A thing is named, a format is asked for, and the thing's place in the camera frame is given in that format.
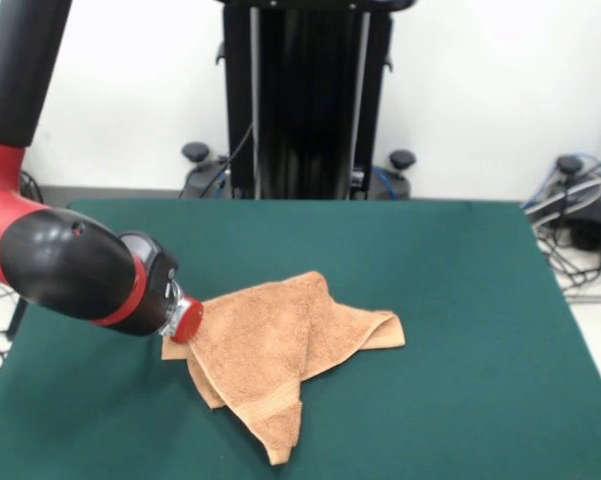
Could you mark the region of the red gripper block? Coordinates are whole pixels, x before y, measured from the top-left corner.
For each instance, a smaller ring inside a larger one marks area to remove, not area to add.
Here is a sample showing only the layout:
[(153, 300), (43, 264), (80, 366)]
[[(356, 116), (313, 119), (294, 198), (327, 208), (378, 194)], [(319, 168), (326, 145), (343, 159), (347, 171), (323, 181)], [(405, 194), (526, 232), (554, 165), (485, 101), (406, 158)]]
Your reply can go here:
[(197, 333), (204, 315), (203, 304), (192, 297), (182, 297), (169, 323), (168, 336), (179, 344), (185, 344)]

